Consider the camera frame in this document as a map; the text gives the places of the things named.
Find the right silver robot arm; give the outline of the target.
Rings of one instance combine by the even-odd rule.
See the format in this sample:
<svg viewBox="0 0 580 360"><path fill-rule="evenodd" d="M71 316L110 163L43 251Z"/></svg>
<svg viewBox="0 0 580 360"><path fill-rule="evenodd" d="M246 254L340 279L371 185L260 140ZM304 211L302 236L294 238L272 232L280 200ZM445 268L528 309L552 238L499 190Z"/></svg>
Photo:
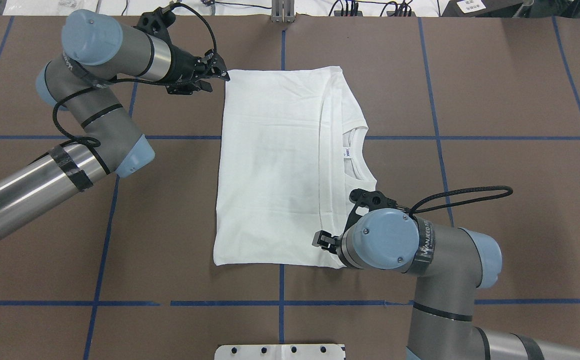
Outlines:
<svg viewBox="0 0 580 360"><path fill-rule="evenodd" d="M580 360L580 348L473 324L476 292L496 284L500 246L489 235L434 224L425 203L460 194L494 192L472 203L510 196L509 186L466 187L432 194L411 207L380 191L357 188L344 230L317 231L315 248L345 268L399 271L416 277L406 357L409 360Z"/></svg>

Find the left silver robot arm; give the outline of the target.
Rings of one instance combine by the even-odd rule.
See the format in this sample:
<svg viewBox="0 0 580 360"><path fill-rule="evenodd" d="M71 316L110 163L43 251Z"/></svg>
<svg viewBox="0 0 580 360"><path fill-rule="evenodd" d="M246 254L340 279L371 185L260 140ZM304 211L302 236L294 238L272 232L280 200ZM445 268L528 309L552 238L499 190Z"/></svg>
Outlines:
<svg viewBox="0 0 580 360"><path fill-rule="evenodd" d="M155 159L146 134L112 87L145 84L169 95L211 92L210 79L230 80L208 21L196 10L212 46L192 55L174 45L172 2L142 13L135 26L107 14L76 10L61 29L61 54L40 71L38 95L52 106L52 122L65 140L0 180L0 240L96 182L126 178Z"/></svg>

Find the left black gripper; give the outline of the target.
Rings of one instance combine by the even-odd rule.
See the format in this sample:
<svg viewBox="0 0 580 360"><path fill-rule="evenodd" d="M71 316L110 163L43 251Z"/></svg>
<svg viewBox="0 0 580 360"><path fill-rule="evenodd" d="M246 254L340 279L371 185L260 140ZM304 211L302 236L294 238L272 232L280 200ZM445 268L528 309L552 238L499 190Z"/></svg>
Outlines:
<svg viewBox="0 0 580 360"><path fill-rule="evenodd" d="M208 79L230 81L226 66L220 66L216 36L208 21L197 10L187 8L201 20L208 30L212 48L203 56L192 55L172 43L168 29L176 22L173 7L157 7L144 12L136 28L146 34L150 44L150 56L144 70L137 75L144 84L164 86L169 95L192 95L196 92L213 92Z"/></svg>

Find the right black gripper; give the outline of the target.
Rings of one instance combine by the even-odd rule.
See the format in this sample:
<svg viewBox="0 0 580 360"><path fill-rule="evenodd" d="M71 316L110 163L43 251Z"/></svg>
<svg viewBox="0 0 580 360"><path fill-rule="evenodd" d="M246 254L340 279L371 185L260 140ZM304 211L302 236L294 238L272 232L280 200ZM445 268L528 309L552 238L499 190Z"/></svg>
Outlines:
<svg viewBox="0 0 580 360"><path fill-rule="evenodd" d="M358 223L363 216L358 214L357 210L359 208L365 208L369 212L391 208L401 211L406 214L407 217L411 216L408 207L399 205L395 199L388 198L378 190L368 191L361 188L354 189L349 194L349 201L352 203L352 210L347 216L342 234L345 234L345 232L347 232L353 225ZM312 246L329 253L337 253L341 246L341 240L338 235L332 235L326 230L319 230L313 236Z"/></svg>

